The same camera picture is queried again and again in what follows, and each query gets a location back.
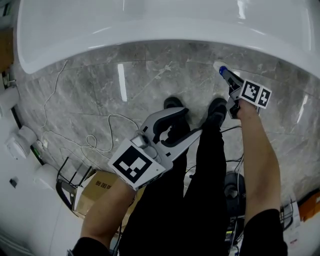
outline black pants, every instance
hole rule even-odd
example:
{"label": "black pants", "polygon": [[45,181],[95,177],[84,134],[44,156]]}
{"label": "black pants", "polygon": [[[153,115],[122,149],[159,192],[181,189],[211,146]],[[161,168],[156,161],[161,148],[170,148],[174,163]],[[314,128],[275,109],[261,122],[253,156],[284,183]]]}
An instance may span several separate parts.
{"label": "black pants", "polygon": [[203,130],[195,175],[184,197],[186,167],[187,152],[146,187],[123,232],[120,256],[225,255],[226,159],[218,128]]}

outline black cable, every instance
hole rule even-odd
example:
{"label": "black cable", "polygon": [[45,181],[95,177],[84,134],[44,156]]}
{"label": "black cable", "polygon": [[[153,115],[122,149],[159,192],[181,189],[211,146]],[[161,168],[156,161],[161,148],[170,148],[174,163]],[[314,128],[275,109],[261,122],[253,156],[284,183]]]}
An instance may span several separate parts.
{"label": "black cable", "polygon": [[226,162],[226,163],[229,163],[229,162],[241,162],[242,157],[243,157],[243,155],[242,155],[240,158],[236,159],[236,160],[227,160],[227,161],[225,161],[225,162]]}
{"label": "black cable", "polygon": [[197,165],[194,165],[194,166],[192,166],[191,168],[189,168],[186,172],[185,172],[185,174],[187,174],[192,168],[195,168]]}
{"label": "black cable", "polygon": [[120,242],[120,236],[121,236],[121,229],[122,229],[122,222],[119,227],[119,235],[118,235],[118,240],[115,243],[114,251],[113,251],[113,256],[116,256],[118,253],[118,248],[119,248],[119,242]]}
{"label": "black cable", "polygon": [[223,130],[221,133],[223,134],[223,133],[225,133],[225,132],[227,132],[227,131],[230,131],[230,130],[233,130],[233,129],[236,129],[236,128],[241,128],[241,125],[237,125],[237,126],[234,126],[234,127],[228,128],[228,129],[225,129],[225,130]]}
{"label": "black cable", "polygon": [[238,164],[237,164],[236,167],[234,168],[234,174],[235,174],[235,175],[237,174],[236,170],[237,170],[238,166],[239,166],[240,163],[243,161],[243,157],[244,157],[244,154],[242,153],[242,156],[240,157],[240,161],[238,162]]}

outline white wall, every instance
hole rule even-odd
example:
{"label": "white wall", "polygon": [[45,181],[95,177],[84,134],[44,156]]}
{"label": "white wall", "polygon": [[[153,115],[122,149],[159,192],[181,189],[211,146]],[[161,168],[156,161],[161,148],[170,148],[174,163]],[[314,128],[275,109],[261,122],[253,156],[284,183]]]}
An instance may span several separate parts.
{"label": "white wall", "polygon": [[[18,126],[11,112],[0,119],[0,229],[28,245],[36,256],[66,255],[80,236],[82,220],[76,217],[53,190],[33,183],[41,165],[30,153],[15,160],[4,143]],[[16,188],[9,183],[18,178]]]}
{"label": "white wall", "polygon": [[[3,231],[25,241],[34,216],[32,196],[33,172],[40,167],[33,154],[25,160],[14,160],[5,148],[5,141],[18,126],[11,112],[0,120],[0,227]],[[18,178],[16,188],[9,180]]]}

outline human arm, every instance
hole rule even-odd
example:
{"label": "human arm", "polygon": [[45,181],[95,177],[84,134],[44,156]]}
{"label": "human arm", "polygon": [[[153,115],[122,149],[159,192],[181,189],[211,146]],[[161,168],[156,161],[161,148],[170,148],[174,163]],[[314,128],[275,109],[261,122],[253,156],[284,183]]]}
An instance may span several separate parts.
{"label": "human arm", "polygon": [[280,210],[281,181],[276,154],[255,106],[243,99],[239,104],[237,116],[242,126],[247,224],[265,210]]}
{"label": "human arm", "polygon": [[80,237],[95,239],[109,249],[135,195],[136,191],[118,178],[86,214]]}

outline white bathtub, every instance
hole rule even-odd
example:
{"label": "white bathtub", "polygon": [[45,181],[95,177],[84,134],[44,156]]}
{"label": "white bathtub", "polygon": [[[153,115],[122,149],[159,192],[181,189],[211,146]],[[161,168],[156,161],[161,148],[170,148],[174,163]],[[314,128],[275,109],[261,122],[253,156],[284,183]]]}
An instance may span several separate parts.
{"label": "white bathtub", "polygon": [[21,0],[17,46],[33,73],[104,46],[197,40],[254,49],[320,78],[318,0]]}

